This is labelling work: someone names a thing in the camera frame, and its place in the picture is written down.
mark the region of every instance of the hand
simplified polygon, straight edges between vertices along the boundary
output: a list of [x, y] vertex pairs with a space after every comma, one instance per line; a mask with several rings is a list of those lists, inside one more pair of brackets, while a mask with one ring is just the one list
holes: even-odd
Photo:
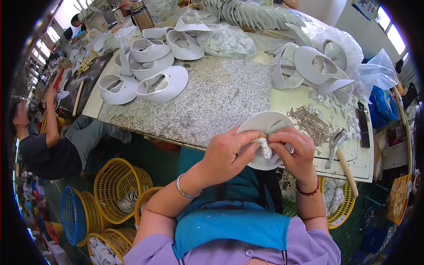
[[259, 137], [259, 130], [243, 131], [236, 134], [239, 126], [224, 133], [215, 135], [209, 143], [204, 158], [194, 167], [198, 169], [198, 184], [203, 189], [212, 185], [226, 182], [239, 174], [255, 157], [260, 147], [253, 143], [247, 149], [236, 154], [250, 141]]
[[[315, 144], [314, 141], [293, 127], [286, 127], [274, 134], [269, 134], [269, 147], [272, 148], [283, 161], [284, 166], [299, 183], [306, 186], [303, 192], [317, 186], [317, 176], [313, 165]], [[284, 143], [290, 143], [294, 153], [290, 154]]]
[[134, 2], [131, 2], [131, 1], [129, 1], [129, 0], [124, 0], [124, 1], [122, 1], [122, 3], [120, 3], [120, 4], [118, 5], [118, 7], [116, 7], [116, 8], [120, 8], [121, 6], [129, 7], [129, 6], [130, 6], [130, 5], [132, 5], [132, 4], [134, 4]]
[[55, 106], [55, 102], [56, 102], [56, 94], [57, 94], [57, 90], [55, 89], [50, 89], [47, 92], [47, 100], [46, 100], [46, 105], [52, 105], [53, 107]]
[[81, 36], [80, 35], [78, 35], [78, 36], [76, 36], [76, 37], [73, 37], [72, 38], [72, 40], [71, 40], [71, 45], [74, 45], [75, 44], [75, 42], [77, 42], [77, 40], [79, 40], [81, 38]]

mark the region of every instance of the hammer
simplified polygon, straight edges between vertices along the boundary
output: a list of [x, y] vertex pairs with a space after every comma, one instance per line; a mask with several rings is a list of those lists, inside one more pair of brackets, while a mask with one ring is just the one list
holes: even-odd
[[77, 94], [77, 97], [75, 99], [74, 111], [72, 112], [72, 117], [75, 117], [76, 114], [77, 114], [77, 107], [78, 107], [79, 98], [81, 96], [81, 89], [82, 89], [82, 86], [84, 85], [84, 81], [86, 79], [90, 79], [91, 81], [94, 80], [94, 78], [90, 74], [87, 74], [85, 77], [82, 78], [81, 84], [80, 84], [79, 89], [78, 89], [78, 94]]
[[358, 188], [356, 187], [355, 180], [353, 179], [352, 172], [350, 170], [349, 164], [346, 161], [346, 157], [344, 156], [342, 150], [339, 148], [341, 144], [346, 141], [347, 139], [347, 132], [345, 129], [342, 129], [341, 132], [337, 133], [330, 144], [330, 159], [327, 162], [327, 165], [325, 166], [326, 169], [329, 169], [331, 167], [331, 163], [333, 163], [334, 155], [337, 154], [340, 164], [342, 165], [342, 168], [346, 174], [347, 180], [349, 181], [350, 188], [353, 193], [353, 197], [358, 197]]

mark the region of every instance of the electric fan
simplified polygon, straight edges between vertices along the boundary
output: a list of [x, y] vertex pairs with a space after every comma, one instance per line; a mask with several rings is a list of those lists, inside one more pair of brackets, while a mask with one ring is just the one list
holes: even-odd
[[162, 20], [173, 14], [178, 9], [178, 0], [145, 0], [144, 3], [149, 10], [154, 22]]

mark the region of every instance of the white wall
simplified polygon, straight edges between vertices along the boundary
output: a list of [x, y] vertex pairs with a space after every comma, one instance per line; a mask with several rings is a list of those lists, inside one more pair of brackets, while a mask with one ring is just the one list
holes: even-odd
[[347, 0], [330, 0], [325, 12], [321, 17], [321, 21], [326, 23], [328, 26], [334, 27], [347, 2]]
[[333, 0], [299, 0], [297, 10], [323, 21], [324, 13], [330, 1]]
[[335, 27], [349, 32], [361, 45], [365, 58], [371, 58], [384, 48], [393, 64], [400, 60], [392, 42], [384, 31], [374, 21], [368, 21], [358, 10], [350, 5], [348, 1], [343, 9]]

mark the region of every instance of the dark shirt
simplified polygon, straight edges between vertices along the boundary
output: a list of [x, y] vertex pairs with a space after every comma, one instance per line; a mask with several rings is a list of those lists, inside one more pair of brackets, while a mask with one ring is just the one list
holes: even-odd
[[81, 172], [81, 159], [77, 148], [67, 138], [47, 148], [46, 133], [30, 134], [20, 142], [24, 165], [39, 178], [62, 179]]

